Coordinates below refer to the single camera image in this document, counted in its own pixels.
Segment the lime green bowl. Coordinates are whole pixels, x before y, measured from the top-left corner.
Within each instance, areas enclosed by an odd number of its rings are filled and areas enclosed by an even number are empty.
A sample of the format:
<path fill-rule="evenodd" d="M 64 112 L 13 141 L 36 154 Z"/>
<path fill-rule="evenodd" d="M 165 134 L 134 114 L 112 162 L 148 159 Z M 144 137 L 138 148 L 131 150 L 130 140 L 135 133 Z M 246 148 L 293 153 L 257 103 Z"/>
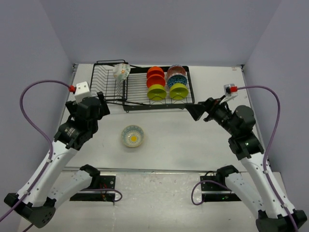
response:
<path fill-rule="evenodd" d="M 161 101 L 167 96 L 165 87 L 160 84 L 151 85 L 148 88 L 147 97 L 152 101 Z"/>
<path fill-rule="evenodd" d="M 169 95 L 174 100 L 181 100 L 187 97 L 189 91 L 186 85 L 181 83 L 174 84 L 169 91 Z"/>

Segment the white floral pattern bowl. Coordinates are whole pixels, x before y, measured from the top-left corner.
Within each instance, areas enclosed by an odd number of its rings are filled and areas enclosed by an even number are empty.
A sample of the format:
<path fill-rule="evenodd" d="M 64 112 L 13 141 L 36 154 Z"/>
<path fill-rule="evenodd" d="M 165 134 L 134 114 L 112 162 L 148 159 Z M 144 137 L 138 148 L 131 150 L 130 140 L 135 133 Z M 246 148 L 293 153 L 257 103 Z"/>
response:
<path fill-rule="evenodd" d="M 131 71 L 131 66 L 125 63 L 116 64 L 113 68 L 113 76 L 118 81 L 121 82 L 126 80 Z"/>

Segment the yellow sun pattern bowl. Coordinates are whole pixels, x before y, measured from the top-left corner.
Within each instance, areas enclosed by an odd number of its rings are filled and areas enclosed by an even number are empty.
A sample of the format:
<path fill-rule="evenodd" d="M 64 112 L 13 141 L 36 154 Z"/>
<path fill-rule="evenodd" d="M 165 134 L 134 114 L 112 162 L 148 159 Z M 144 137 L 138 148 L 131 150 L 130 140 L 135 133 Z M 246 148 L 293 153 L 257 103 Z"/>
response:
<path fill-rule="evenodd" d="M 143 129 L 137 125 L 129 125 L 121 132 L 122 143 L 130 148 L 140 146 L 144 140 L 144 136 Z"/>

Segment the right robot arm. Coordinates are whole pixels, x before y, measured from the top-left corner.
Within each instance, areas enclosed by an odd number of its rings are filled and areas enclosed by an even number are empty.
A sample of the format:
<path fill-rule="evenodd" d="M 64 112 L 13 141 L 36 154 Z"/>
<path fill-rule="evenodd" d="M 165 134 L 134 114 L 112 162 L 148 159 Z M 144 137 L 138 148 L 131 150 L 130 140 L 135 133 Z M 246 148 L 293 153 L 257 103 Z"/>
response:
<path fill-rule="evenodd" d="M 213 120 L 230 134 L 230 150 L 245 167 L 255 186 L 246 183 L 233 165 L 217 169 L 215 176 L 205 182 L 235 193 L 254 215 L 258 231 L 298 231 L 307 221 L 307 216 L 294 207 L 276 181 L 264 149 L 253 132 L 256 123 L 253 110 L 240 105 L 231 111 L 223 99 L 213 98 L 188 104 L 185 108 L 195 121 L 207 113 L 205 122 Z"/>

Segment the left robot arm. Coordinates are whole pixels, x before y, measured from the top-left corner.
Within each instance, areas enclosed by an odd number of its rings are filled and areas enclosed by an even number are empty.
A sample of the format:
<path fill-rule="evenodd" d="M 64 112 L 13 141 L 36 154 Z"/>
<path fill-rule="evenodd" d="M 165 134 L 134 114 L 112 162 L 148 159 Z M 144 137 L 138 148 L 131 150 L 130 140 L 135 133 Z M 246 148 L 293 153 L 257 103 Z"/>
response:
<path fill-rule="evenodd" d="M 68 101 L 66 107 L 70 116 L 59 126 L 52 150 L 31 179 L 17 193 L 9 193 L 4 199 L 9 207 L 37 228 L 46 226 L 56 210 L 73 195 L 100 186 L 99 170 L 88 164 L 62 187 L 53 186 L 67 163 L 98 131 L 98 121 L 110 114 L 102 92 L 95 97 L 84 97 L 80 102 Z"/>

